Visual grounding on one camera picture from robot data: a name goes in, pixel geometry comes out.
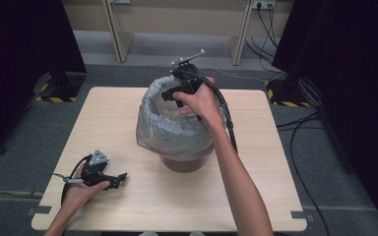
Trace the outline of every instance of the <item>wooden table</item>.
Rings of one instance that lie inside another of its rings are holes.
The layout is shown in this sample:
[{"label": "wooden table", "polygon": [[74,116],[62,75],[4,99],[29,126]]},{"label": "wooden table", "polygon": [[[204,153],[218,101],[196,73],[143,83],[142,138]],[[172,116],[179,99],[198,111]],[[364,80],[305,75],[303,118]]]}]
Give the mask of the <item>wooden table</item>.
[{"label": "wooden table", "polygon": [[[128,173],[117,190],[97,194],[69,223],[87,231],[236,231],[216,154],[191,173],[165,167],[136,143],[138,110],[146,88],[93,88],[60,156],[55,173],[69,175],[84,156],[100,149],[110,157],[104,173]],[[261,192],[275,231],[301,231],[302,207],[266,95],[259,90],[222,93],[234,123],[239,155]],[[60,209],[61,178],[51,177],[32,227],[45,230]]]}]

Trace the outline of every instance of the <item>transparent plastic bag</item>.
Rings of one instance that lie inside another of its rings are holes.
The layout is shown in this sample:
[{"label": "transparent plastic bag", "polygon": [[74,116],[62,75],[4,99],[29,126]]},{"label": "transparent plastic bag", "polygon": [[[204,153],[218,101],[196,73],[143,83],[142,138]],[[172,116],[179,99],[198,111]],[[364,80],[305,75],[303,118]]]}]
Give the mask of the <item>transparent plastic bag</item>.
[{"label": "transparent plastic bag", "polygon": [[162,99],[163,91],[177,86],[172,76],[152,82],[140,106],[137,144],[173,160],[198,159],[212,152],[213,141],[195,114],[180,115],[175,101]]}]

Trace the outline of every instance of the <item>trash bin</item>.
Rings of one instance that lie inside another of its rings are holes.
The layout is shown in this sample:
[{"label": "trash bin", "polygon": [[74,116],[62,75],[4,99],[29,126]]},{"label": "trash bin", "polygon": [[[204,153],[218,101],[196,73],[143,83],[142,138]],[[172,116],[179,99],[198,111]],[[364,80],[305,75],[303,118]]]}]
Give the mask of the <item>trash bin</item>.
[{"label": "trash bin", "polygon": [[175,101],[161,93],[179,86],[172,76],[154,80],[140,106],[137,144],[157,153],[169,169],[187,173],[201,168],[214,149],[208,128],[196,114],[181,115]]}]

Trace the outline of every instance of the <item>hand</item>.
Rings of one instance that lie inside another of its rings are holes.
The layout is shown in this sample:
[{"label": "hand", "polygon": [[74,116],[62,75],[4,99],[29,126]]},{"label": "hand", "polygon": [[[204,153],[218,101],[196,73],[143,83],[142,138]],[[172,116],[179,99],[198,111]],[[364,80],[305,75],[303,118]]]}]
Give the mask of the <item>hand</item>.
[{"label": "hand", "polygon": [[[75,173],[75,178],[81,177],[84,166],[85,163],[82,163]],[[91,187],[85,185],[84,183],[71,184],[69,186],[69,190],[66,193],[63,205],[68,204],[70,205],[70,207],[78,209],[81,206],[85,205],[97,192],[105,189],[108,186],[109,181],[103,181]]]},{"label": "hand", "polygon": [[[210,82],[214,83],[213,78],[207,78]],[[180,114],[189,114],[195,112],[201,116],[203,120],[211,121],[220,118],[220,112],[217,105],[217,98],[214,93],[208,88],[207,85],[202,84],[195,94],[187,94],[181,91],[177,91],[173,94],[173,98],[183,101],[188,105],[190,110],[181,110]]]}]

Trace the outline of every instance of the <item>gray carpet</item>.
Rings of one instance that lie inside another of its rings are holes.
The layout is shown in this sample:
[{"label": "gray carpet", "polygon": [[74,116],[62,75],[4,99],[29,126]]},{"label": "gray carpet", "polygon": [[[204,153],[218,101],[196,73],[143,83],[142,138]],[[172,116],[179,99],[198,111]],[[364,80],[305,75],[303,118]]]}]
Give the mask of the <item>gray carpet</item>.
[{"label": "gray carpet", "polygon": [[[4,147],[7,152],[0,154],[0,235],[42,235],[42,232],[31,228],[32,216],[29,215],[29,210],[38,206],[91,88],[146,88],[154,79],[170,74],[170,69],[161,67],[92,65],[87,67],[87,78],[76,102],[33,101],[6,140]],[[274,76],[270,72],[227,72],[262,80]],[[221,89],[265,90],[264,84],[260,81],[236,79],[213,70],[201,70],[201,74],[215,77],[217,86]],[[47,79],[48,75],[39,78],[35,90],[39,91]],[[307,107],[271,105],[271,109],[276,124],[287,123],[315,112],[313,108]],[[303,127],[294,136],[293,156],[290,155],[290,139],[293,131],[280,131],[286,158],[301,203],[308,215],[308,228],[305,231],[286,233],[288,235],[327,234],[321,216],[299,181],[293,165],[295,163],[306,188],[322,211],[331,235],[378,235],[378,211],[358,178],[342,167],[327,132],[321,129],[323,128],[321,121],[314,120]],[[98,232],[68,232],[67,235],[98,234]]]}]

